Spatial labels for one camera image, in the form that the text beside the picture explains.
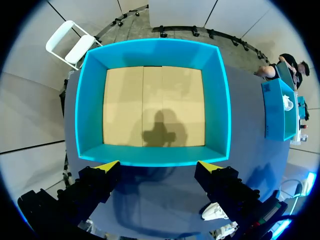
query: black clamp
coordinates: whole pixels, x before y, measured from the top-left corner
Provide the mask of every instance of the black clamp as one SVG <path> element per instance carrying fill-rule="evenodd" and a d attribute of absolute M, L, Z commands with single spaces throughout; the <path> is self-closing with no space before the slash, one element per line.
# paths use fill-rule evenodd
<path fill-rule="evenodd" d="M 137 17 L 140 16 L 140 13 L 138 13 L 138 10 L 129 10 L 129 13 L 131 13 L 131 12 L 135 12 L 135 15 L 136 15 Z"/>
<path fill-rule="evenodd" d="M 97 36 L 94 36 L 95 40 L 97 40 L 99 43 L 102 43 L 102 41 L 97 37 Z"/>
<path fill-rule="evenodd" d="M 211 29 L 211 30 L 207 29 L 206 31 L 208 32 L 209 37 L 210 37 L 211 39 L 214 39 L 215 30 L 213 30 L 213 29 Z"/>
<path fill-rule="evenodd" d="M 200 34 L 198 33 L 197 27 L 195 25 L 192 27 L 191 31 L 193 36 L 199 37 Z"/>
<path fill-rule="evenodd" d="M 255 53 L 256 53 L 258 59 L 263 59 L 264 58 L 264 56 L 262 55 L 261 51 L 259 51 L 258 49 L 255 49 Z"/>
<path fill-rule="evenodd" d="M 248 43 L 247 43 L 246 41 L 242 41 L 242 40 L 241 40 L 241 44 L 242 44 L 244 50 L 249 51 Z"/>
<path fill-rule="evenodd" d="M 239 44 L 237 43 L 237 38 L 236 38 L 236 36 L 233 36 L 233 38 L 231 39 L 231 41 L 232 41 L 233 45 L 235 45 L 236 47 L 239 45 Z"/>
<path fill-rule="evenodd" d="M 121 27 L 124 23 L 122 22 L 122 19 L 120 18 L 115 18 L 114 21 L 112 21 L 113 25 L 117 24 L 117 21 L 119 21 L 118 26 Z"/>
<path fill-rule="evenodd" d="M 168 36 L 168 34 L 167 33 L 165 33 L 165 27 L 164 26 L 160 26 L 159 27 L 159 31 L 160 31 L 160 37 L 161 38 L 166 38 L 167 36 Z"/>

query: blue light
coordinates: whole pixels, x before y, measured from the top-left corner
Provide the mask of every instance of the blue light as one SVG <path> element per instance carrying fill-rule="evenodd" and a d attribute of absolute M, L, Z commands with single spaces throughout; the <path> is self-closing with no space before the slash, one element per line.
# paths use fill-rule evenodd
<path fill-rule="evenodd" d="M 291 220 L 285 220 L 272 234 L 272 239 L 277 239 L 279 235 L 285 230 L 286 227 L 291 223 Z"/>
<path fill-rule="evenodd" d="M 315 174 L 313 172 L 309 172 L 308 177 L 306 178 L 307 186 L 306 186 L 306 194 L 305 195 L 309 195 L 312 187 L 315 184 L 316 177 L 317 177 L 317 174 Z M 292 210 L 289 215 L 291 215 L 293 213 L 293 211 L 296 207 L 299 195 L 296 194 L 293 196 L 293 198 L 295 198 L 295 197 L 296 197 L 296 200 L 294 202 L 294 205 L 293 205 Z M 289 226 L 290 223 L 291 223 L 291 220 L 283 221 L 280 224 L 280 226 L 273 232 L 272 239 L 274 239 L 274 240 L 277 239 L 279 237 L 279 235 L 285 230 L 285 228 Z"/>
<path fill-rule="evenodd" d="M 313 172 L 309 172 L 308 177 L 306 178 L 306 182 L 307 182 L 306 195 L 310 193 L 312 187 L 314 186 L 316 177 L 317 177 L 317 174 Z"/>

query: person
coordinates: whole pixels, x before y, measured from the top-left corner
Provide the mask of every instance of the person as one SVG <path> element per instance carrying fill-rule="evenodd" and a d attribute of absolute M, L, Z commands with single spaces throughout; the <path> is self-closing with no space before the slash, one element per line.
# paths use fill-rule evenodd
<path fill-rule="evenodd" d="M 293 82 L 296 85 L 296 89 L 298 89 L 303 80 L 302 75 L 309 76 L 310 74 L 308 64 L 305 61 L 297 64 L 295 58 L 288 53 L 283 53 L 279 56 L 279 62 L 277 64 L 281 62 L 285 62 Z M 269 66 L 260 66 L 254 74 L 259 77 L 265 77 L 267 81 L 279 78 L 275 63 L 270 64 Z"/>

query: blue box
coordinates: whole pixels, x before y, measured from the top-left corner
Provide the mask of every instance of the blue box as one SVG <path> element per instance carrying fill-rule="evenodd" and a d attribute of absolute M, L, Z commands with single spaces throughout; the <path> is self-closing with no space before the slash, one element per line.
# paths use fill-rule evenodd
<path fill-rule="evenodd" d="M 108 69 L 172 66 L 201 70 L 205 146 L 139 147 L 103 144 L 103 101 Z M 195 165 L 229 158 L 231 105 L 225 66 L 217 46 L 180 39 L 138 39 L 87 52 L 75 101 L 75 140 L 84 160 L 141 167 Z"/>
<path fill-rule="evenodd" d="M 297 134 L 297 106 L 294 91 L 280 78 L 261 85 L 265 109 L 265 138 L 287 141 Z M 283 95 L 287 95 L 293 102 L 293 108 L 290 111 L 285 111 Z"/>
<path fill-rule="evenodd" d="M 305 98 L 303 96 L 298 96 L 298 112 L 300 119 L 305 119 L 306 117 L 306 107 L 305 107 Z"/>

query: concrete floor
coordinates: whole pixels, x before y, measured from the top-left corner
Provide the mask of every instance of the concrete floor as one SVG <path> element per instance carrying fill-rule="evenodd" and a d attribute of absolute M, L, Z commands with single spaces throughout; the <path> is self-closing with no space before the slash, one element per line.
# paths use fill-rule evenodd
<path fill-rule="evenodd" d="M 140 16 L 135 16 L 134 12 L 128 14 L 128 17 L 122 21 L 122 26 L 116 24 L 108 27 L 106 33 L 100 37 L 102 45 L 133 39 L 160 37 L 160 33 L 153 31 L 150 26 L 148 8 L 139 11 Z M 214 36 L 214 39 L 211 39 L 204 28 L 198 28 L 200 33 L 198 37 L 193 36 L 192 32 L 188 30 L 165 30 L 165 32 L 168 34 L 167 38 L 191 40 L 218 46 L 225 65 L 240 68 L 250 73 L 254 73 L 259 66 L 268 65 L 263 59 L 258 59 L 254 51 L 245 51 L 240 44 L 234 46 L 232 41 L 227 38 Z"/>

